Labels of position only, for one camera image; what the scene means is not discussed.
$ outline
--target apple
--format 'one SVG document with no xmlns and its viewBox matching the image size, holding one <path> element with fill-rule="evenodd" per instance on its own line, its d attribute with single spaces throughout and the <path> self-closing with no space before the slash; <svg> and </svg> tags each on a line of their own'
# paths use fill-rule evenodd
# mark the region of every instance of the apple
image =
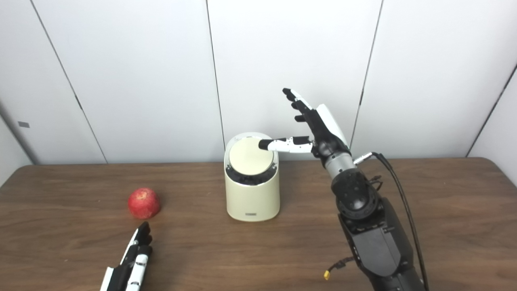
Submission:
<svg viewBox="0 0 517 291">
<path fill-rule="evenodd" d="M 138 188 L 128 199 L 131 214 L 138 219 L 148 219 L 160 211 L 160 199 L 151 188 Z"/>
</svg>

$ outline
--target wooden table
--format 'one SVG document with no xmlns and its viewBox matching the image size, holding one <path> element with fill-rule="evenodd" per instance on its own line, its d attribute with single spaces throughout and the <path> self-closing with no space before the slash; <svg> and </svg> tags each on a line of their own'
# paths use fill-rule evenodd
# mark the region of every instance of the wooden table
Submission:
<svg viewBox="0 0 517 291">
<path fill-rule="evenodd" d="M 517 290 L 517 189 L 480 158 L 395 159 L 433 291 Z M 377 161 L 409 234 L 393 181 Z M 221 163 L 26 166 L 0 188 L 0 289 L 97 291 L 141 223 L 127 197 L 152 187 L 154 253 L 143 291 L 372 290 L 350 256 L 318 161 L 282 162 L 280 214 L 231 219 Z"/>
</svg>

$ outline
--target black fingertip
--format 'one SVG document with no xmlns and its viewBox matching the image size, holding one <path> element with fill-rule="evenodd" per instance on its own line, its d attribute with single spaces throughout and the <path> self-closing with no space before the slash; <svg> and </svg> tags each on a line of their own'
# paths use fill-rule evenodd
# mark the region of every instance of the black fingertip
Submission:
<svg viewBox="0 0 517 291">
<path fill-rule="evenodd" d="M 293 143 L 298 145 L 298 144 L 311 143 L 311 141 L 309 140 L 309 136 L 294 136 Z"/>
<path fill-rule="evenodd" d="M 267 147 L 272 143 L 272 139 L 262 139 L 258 142 L 258 148 L 261 150 L 267 150 Z"/>
<path fill-rule="evenodd" d="M 282 92 L 284 92 L 285 96 L 287 97 L 287 99 L 288 99 L 289 101 L 294 102 L 294 101 L 296 100 L 296 96 L 294 96 L 294 94 L 293 94 L 293 93 L 291 93 L 291 89 L 284 88 L 284 89 L 282 90 Z"/>
<path fill-rule="evenodd" d="M 149 257 L 152 252 L 153 252 L 153 247 L 149 246 L 149 245 L 143 245 L 140 248 L 138 248 L 139 255 L 146 255 Z"/>
<path fill-rule="evenodd" d="M 294 120 L 297 122 L 305 122 L 305 117 L 303 117 L 303 115 L 297 115 L 294 117 Z"/>
</svg>

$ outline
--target white wall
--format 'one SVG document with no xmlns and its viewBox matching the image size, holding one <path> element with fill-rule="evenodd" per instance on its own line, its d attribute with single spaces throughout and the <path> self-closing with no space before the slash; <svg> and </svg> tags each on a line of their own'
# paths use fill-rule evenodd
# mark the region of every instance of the white wall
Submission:
<svg viewBox="0 0 517 291">
<path fill-rule="evenodd" d="M 375 1 L 208 1 L 228 142 L 243 132 L 310 135 L 284 87 L 325 103 L 350 141 L 377 24 Z"/>
<path fill-rule="evenodd" d="M 515 185 L 517 185 L 516 112 L 517 74 L 514 74 L 468 155 L 492 160 Z"/>
<path fill-rule="evenodd" d="M 0 41 L 0 111 L 33 160 L 105 163 L 30 1 L 0 1 Z"/>
<path fill-rule="evenodd" d="M 34 3 L 109 163 L 223 159 L 205 1 Z"/>
<path fill-rule="evenodd" d="M 517 63 L 516 1 L 384 1 L 355 156 L 465 156 Z"/>
<path fill-rule="evenodd" d="M 18 168 L 30 164 L 31 161 L 0 117 L 0 186 Z"/>
</svg>

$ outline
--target container lid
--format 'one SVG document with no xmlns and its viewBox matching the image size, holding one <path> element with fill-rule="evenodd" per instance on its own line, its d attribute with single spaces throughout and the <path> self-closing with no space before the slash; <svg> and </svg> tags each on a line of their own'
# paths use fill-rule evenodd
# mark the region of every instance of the container lid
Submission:
<svg viewBox="0 0 517 291">
<path fill-rule="evenodd" d="M 273 162 L 273 152 L 259 149 L 260 139 L 246 137 L 230 149 L 230 165 L 239 173 L 254 176 L 267 170 Z"/>
</svg>

